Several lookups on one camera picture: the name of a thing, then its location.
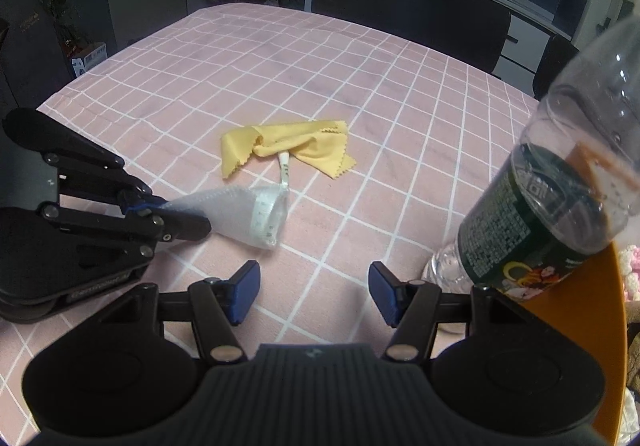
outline cardboard box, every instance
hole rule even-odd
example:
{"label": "cardboard box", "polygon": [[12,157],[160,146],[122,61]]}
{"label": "cardboard box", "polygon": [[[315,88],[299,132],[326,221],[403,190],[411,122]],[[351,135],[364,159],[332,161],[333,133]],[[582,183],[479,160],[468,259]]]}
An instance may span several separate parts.
{"label": "cardboard box", "polygon": [[87,72],[95,65],[107,59],[107,46],[104,42],[89,44],[78,54],[71,57],[71,65],[74,66],[76,78]]}

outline pink tablecloth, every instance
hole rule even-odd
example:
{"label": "pink tablecloth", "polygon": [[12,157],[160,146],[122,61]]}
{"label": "pink tablecloth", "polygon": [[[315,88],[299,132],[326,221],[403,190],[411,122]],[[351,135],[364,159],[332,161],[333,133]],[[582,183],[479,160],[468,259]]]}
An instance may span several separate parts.
{"label": "pink tablecloth", "polygon": [[[214,235],[159,254],[145,279],[183,290],[258,259],[262,288],[238,336],[261,342],[371,343],[391,330],[367,296],[382,260],[420,276],[508,155],[536,106],[445,54],[315,14],[233,4],[200,10],[119,52],[52,96],[43,112],[126,159],[172,199],[219,187],[220,135],[241,125],[344,119],[358,164],[336,181],[293,160],[284,243],[272,253]],[[253,159],[231,182],[278,180]],[[103,210],[88,202],[83,209]],[[0,432],[34,433],[20,394],[31,357],[114,295],[31,326],[0,323]],[[168,336],[194,348],[190,327]],[[447,344],[439,337],[436,350]]]}

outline yellow microfiber cloth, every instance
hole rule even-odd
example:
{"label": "yellow microfiber cloth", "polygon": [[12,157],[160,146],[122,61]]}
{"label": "yellow microfiber cloth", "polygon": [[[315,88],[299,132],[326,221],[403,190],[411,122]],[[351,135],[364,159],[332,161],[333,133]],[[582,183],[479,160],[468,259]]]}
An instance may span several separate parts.
{"label": "yellow microfiber cloth", "polygon": [[346,153],[347,123],[304,121],[283,125],[254,125],[222,136],[222,177],[228,178],[249,160],[289,150],[300,161],[335,179],[356,164]]}

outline chair backrest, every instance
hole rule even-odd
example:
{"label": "chair backrest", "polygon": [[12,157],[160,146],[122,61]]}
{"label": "chair backrest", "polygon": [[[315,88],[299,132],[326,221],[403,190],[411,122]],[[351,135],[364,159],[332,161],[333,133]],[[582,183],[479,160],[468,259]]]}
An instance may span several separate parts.
{"label": "chair backrest", "polygon": [[578,49],[564,36],[554,35],[549,39],[533,77],[533,96],[536,100],[545,97],[553,80],[576,54]]}
{"label": "chair backrest", "polygon": [[492,0],[312,0],[311,11],[401,36],[489,73],[511,22],[509,10]]}

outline orange tray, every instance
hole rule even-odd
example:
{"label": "orange tray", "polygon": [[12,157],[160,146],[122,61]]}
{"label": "orange tray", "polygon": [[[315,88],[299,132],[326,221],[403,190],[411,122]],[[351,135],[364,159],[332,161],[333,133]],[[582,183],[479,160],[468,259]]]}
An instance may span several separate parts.
{"label": "orange tray", "polygon": [[615,444],[627,362],[625,303],[615,245],[523,306],[590,352],[600,364],[606,388],[593,427]]}

